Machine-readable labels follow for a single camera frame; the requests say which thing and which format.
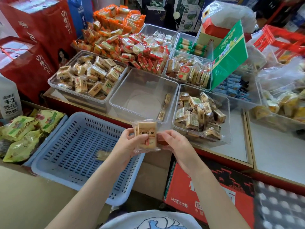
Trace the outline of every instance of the white table surface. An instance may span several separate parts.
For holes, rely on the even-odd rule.
[[[56,98],[67,101],[67,99],[63,97],[57,90],[55,90],[51,95]],[[111,108],[110,111],[107,112],[107,114],[113,117],[117,117],[117,114],[113,108]],[[239,111],[231,111],[230,114],[231,114],[230,125],[231,125],[231,134],[232,134],[231,144],[212,147],[209,149],[216,153],[223,154],[243,162],[248,162],[246,146],[245,146],[245,138],[244,138],[243,117]],[[170,120],[167,124],[163,125],[162,128],[160,128],[159,130],[166,130],[172,128],[173,126]],[[195,143],[195,144],[197,144],[200,147],[207,147],[206,145],[204,145],[204,143]]]
[[[305,185],[305,140],[250,121],[257,169]]]

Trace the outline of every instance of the red gift bag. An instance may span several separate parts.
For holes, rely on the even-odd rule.
[[[0,39],[0,73],[16,83],[21,97],[39,104],[56,70],[39,43],[12,36]]]
[[[19,37],[39,42],[55,67],[75,55],[76,32],[67,0],[0,0],[0,10]]]

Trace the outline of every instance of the blue plastic basket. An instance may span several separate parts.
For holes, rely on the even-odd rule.
[[[56,126],[56,128],[50,133],[50,135],[47,136],[47,138],[45,138],[44,142],[42,142],[42,144],[38,147],[36,152],[33,153],[32,156],[30,156],[30,158],[25,163],[22,164],[23,166],[27,166],[27,167],[32,166],[34,158],[36,158],[36,156],[41,152],[41,150],[44,148],[44,146],[46,146],[46,144],[52,139],[52,137],[58,132],[58,130],[67,121],[67,119],[68,119],[68,116],[64,115],[63,118],[58,123],[58,125]]]
[[[34,159],[32,171],[80,190],[102,163],[95,159],[95,153],[112,149],[123,130],[87,113],[74,113]],[[114,184],[107,204],[118,206],[128,199],[144,155],[130,159]]]

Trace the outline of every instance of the white t-shirt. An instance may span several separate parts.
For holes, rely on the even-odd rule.
[[[138,211],[120,215],[100,229],[197,229],[201,228],[193,216],[159,210]]]

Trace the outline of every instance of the forearm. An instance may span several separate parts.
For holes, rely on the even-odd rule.
[[[114,162],[106,160],[46,229],[91,229],[120,175]]]
[[[200,205],[211,229],[250,228],[204,163],[191,177]]]

